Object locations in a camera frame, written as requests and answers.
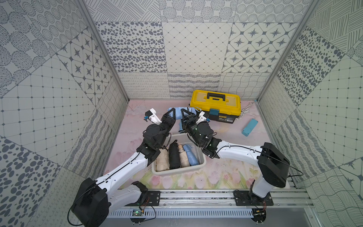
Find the white plastic storage box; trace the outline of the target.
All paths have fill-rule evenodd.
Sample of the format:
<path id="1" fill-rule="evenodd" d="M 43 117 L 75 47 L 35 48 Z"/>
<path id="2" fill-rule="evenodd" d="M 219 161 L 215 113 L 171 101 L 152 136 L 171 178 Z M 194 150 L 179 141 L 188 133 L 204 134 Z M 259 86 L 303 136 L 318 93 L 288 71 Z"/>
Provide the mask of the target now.
<path id="1" fill-rule="evenodd" d="M 182 145 L 184 145 L 184 144 L 189 145 L 191 147 L 191 151 L 193 152 L 194 156 L 198 160 L 199 165 L 189 166 L 189 167 L 182 167 L 182 168 L 173 169 L 173 170 L 157 171 L 157 162 L 155 161 L 155 162 L 153 162 L 151 164 L 152 173 L 154 175 L 157 175 L 157 176 L 171 176 L 171 175 L 176 175 L 176 174 L 193 172 L 193 171 L 200 170 L 201 168 L 203 168 L 206 165 L 206 163 L 207 163 L 206 157 L 203 154 L 201 148 L 199 148 L 195 144 L 193 144 L 193 142 L 188 139 L 186 133 L 173 134 L 171 136 L 168 136 L 167 139 L 164 142 L 164 145 L 167 144 L 167 142 L 169 141 L 170 138 L 171 138 L 170 143 L 177 140 L 177 142 L 182 144 Z"/>

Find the beige umbrella black stripes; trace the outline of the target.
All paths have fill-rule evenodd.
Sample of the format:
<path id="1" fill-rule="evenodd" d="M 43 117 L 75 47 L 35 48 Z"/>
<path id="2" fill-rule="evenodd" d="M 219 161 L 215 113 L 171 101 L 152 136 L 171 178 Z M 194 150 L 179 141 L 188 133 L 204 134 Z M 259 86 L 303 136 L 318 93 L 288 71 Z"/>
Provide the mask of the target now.
<path id="1" fill-rule="evenodd" d="M 181 144 L 178 145 L 181 167 L 189 167 L 190 163 L 186 151 Z"/>

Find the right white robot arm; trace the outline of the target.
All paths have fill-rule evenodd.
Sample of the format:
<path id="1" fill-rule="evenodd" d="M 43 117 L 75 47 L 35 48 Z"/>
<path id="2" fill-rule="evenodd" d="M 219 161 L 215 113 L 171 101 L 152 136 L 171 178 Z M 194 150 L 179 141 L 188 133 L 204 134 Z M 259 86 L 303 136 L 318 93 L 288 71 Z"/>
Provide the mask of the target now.
<path id="1" fill-rule="evenodd" d="M 238 145 L 214 137 L 214 131 L 205 119 L 181 109 L 181 125 L 188 138 L 211 159 L 235 159 L 257 166 L 261 176 L 250 186 L 251 199 L 264 199 L 274 188 L 284 188 L 288 177 L 289 160 L 271 143 L 262 146 Z"/>

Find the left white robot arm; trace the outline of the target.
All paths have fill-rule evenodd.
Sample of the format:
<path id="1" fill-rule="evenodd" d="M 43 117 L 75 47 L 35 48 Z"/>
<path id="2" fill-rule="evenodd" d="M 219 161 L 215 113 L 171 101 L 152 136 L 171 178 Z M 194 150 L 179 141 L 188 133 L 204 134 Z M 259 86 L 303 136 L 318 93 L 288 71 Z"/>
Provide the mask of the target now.
<path id="1" fill-rule="evenodd" d="M 99 227 L 110 212 L 125 205 L 145 204 L 148 189 L 139 181 L 120 190 L 127 180 L 151 165 L 160 155 L 160 149 L 176 122 L 176 109 L 171 108 L 161 119 L 154 109 L 145 114 L 152 125 L 143 132 L 143 141 L 136 152 L 108 174 L 95 180 L 84 180 L 68 213 L 73 213 L 85 227 Z"/>

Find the pink floral table mat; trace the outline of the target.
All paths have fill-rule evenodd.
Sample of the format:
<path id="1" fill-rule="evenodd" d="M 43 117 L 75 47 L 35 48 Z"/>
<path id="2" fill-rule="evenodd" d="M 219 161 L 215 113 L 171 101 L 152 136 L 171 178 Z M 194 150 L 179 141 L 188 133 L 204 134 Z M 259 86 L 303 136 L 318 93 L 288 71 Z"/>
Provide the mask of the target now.
<path id="1" fill-rule="evenodd" d="M 116 134 L 108 163 L 104 173 L 108 173 L 126 161 L 142 142 L 142 132 L 150 122 L 145 122 L 145 112 L 155 109 L 158 117 L 167 112 L 170 107 L 186 107 L 188 100 L 131 100 L 128 103 L 126 114 L 121 127 Z M 253 101 L 242 101 L 242 108 L 249 107 L 247 115 L 233 124 L 211 121 L 210 126 L 216 137 L 230 143 L 261 146 L 270 142 L 266 128 Z M 251 119 L 257 120 L 251 134 L 246 137 L 242 130 Z M 206 158 L 206 165 L 200 170 L 176 174 L 171 176 L 157 176 L 152 173 L 151 167 L 139 171 L 123 186 L 126 187 L 134 181 L 142 182 L 149 189 L 248 189 L 251 183 L 260 176 L 257 167 L 234 159 Z"/>

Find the yellow black toolbox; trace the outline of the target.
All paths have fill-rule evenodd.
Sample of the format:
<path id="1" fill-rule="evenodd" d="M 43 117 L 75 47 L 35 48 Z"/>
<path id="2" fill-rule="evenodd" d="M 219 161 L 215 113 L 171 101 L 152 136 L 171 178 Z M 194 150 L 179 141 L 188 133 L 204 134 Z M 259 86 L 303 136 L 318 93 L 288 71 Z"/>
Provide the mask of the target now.
<path id="1" fill-rule="evenodd" d="M 190 107 L 199 108 L 213 121 L 233 124 L 242 113 L 241 100 L 237 95 L 195 90 Z"/>

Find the left green circuit board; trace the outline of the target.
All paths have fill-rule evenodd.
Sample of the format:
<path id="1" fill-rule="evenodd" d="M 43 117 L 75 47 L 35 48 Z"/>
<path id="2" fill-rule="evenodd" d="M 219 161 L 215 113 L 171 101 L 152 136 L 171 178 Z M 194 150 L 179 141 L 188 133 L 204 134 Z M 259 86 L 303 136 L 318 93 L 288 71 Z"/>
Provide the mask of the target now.
<path id="1" fill-rule="evenodd" d="M 140 224 L 145 220 L 145 215 L 143 211 L 140 210 L 133 210 L 130 216 L 130 220 L 133 224 Z"/>

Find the right black circuit board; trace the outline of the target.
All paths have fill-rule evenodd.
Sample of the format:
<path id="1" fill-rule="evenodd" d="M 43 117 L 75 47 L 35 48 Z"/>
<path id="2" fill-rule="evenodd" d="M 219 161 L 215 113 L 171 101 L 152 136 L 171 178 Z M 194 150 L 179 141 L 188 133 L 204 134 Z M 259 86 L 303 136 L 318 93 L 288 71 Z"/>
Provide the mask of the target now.
<path id="1" fill-rule="evenodd" d="M 266 211 L 264 210 L 259 210 L 259 209 L 252 209 L 252 220 L 256 223 L 256 224 L 263 224 L 264 221 L 266 220 L 267 214 Z"/>

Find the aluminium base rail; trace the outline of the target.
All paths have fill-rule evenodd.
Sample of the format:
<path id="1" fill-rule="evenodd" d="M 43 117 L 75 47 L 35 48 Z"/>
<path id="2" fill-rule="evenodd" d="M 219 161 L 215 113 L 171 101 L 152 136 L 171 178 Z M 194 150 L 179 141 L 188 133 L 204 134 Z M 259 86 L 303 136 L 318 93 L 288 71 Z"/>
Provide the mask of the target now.
<path id="1" fill-rule="evenodd" d="M 252 218 L 252 209 L 313 208 L 304 190 L 273 190 L 263 200 L 252 200 L 247 190 L 161 190 L 147 191 L 145 204 L 125 205 L 107 218 L 129 218 L 133 210 L 143 211 L 145 220 L 153 218 Z"/>

